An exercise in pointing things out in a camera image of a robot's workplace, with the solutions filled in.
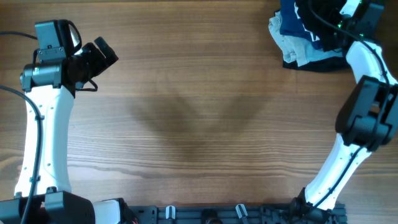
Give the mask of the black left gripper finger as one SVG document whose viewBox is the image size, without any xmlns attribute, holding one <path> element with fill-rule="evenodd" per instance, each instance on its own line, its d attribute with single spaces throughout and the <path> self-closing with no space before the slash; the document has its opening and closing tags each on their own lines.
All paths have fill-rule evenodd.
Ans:
<svg viewBox="0 0 398 224">
<path fill-rule="evenodd" d="M 104 61 L 106 62 L 108 67 L 112 66 L 115 62 L 119 60 L 119 57 L 116 55 L 115 51 L 106 43 L 106 41 L 102 37 L 96 38 L 95 44 L 104 55 Z"/>
<path fill-rule="evenodd" d="M 88 64 L 92 75 L 100 74 L 106 67 L 105 57 L 93 43 L 90 43 L 90 52 L 88 53 Z"/>
</svg>

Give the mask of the black polo shirt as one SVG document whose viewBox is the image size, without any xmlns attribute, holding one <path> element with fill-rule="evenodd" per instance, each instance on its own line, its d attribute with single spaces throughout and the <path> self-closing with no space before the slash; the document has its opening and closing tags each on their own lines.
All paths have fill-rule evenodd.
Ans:
<svg viewBox="0 0 398 224">
<path fill-rule="evenodd" d="M 310 5 L 315 14 L 329 24 L 337 26 L 342 20 L 340 11 L 345 3 L 346 0 L 312 0 Z M 313 15 L 309 8 L 309 0 L 296 0 L 295 5 L 298 8 L 297 14 L 301 18 L 304 27 L 319 37 L 324 51 L 340 48 L 338 38 L 335 36 L 336 30 L 327 26 Z"/>
</svg>

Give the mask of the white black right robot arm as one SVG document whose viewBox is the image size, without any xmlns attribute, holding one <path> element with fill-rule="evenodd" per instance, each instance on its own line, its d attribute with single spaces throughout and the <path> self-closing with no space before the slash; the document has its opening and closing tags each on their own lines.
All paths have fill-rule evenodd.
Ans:
<svg viewBox="0 0 398 224">
<path fill-rule="evenodd" d="M 336 117 L 336 140 L 317 176 L 295 197 L 288 223 L 328 223 L 336 200 L 359 165 L 397 131 L 397 80 L 382 57 L 374 31 L 384 1 L 296 1 L 305 27 L 336 44 L 356 87 Z"/>
</svg>

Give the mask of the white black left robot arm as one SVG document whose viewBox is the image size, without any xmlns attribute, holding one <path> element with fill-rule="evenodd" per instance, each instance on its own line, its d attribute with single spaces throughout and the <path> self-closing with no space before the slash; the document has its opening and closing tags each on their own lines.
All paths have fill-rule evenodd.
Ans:
<svg viewBox="0 0 398 224">
<path fill-rule="evenodd" d="M 76 94 L 118 56 L 98 37 L 84 44 L 69 20 L 38 22 L 39 48 L 21 73 L 26 102 L 24 158 L 14 197 L 1 202 L 3 223 L 135 223 L 121 198 L 93 203 L 72 193 L 67 169 L 68 125 Z"/>
</svg>

